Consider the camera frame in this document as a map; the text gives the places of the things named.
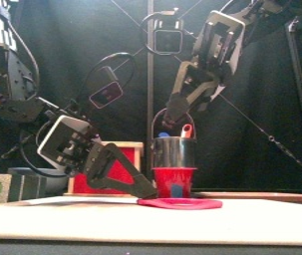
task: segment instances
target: black backdrop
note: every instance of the black backdrop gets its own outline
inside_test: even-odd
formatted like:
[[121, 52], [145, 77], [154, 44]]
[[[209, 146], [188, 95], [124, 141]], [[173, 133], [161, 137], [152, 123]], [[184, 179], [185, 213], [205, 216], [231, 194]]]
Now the black backdrop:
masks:
[[[87, 106], [87, 114], [104, 140], [142, 141], [149, 146], [150, 66], [140, 41], [140, 24], [149, 13], [149, 4], [156, 11], [178, 7], [185, 29], [197, 36], [209, 12], [219, 10], [227, 2], [26, 0], [18, 31], [39, 63], [41, 96], [65, 107], [81, 92], [94, 65], [112, 53], [136, 54], [138, 73], [125, 89], [125, 96], [102, 110]], [[193, 36], [185, 36], [180, 55], [154, 56], [156, 113], [165, 107], [180, 62], [190, 59]], [[299, 53], [302, 61], [302, 30]], [[29, 64], [23, 50], [21, 54]], [[113, 63], [113, 66], [118, 67], [118, 76], [125, 80], [132, 67], [129, 63], [121, 67], [120, 64]], [[223, 93], [302, 160], [302, 112], [284, 26], [245, 48], [232, 85]], [[302, 167], [223, 98], [213, 101], [205, 112], [192, 115], [198, 141], [194, 187], [302, 189]], [[17, 141], [17, 126], [0, 122], [0, 154]], [[38, 158], [37, 163], [43, 165], [45, 161]], [[17, 154], [0, 164], [0, 171], [23, 165]]]

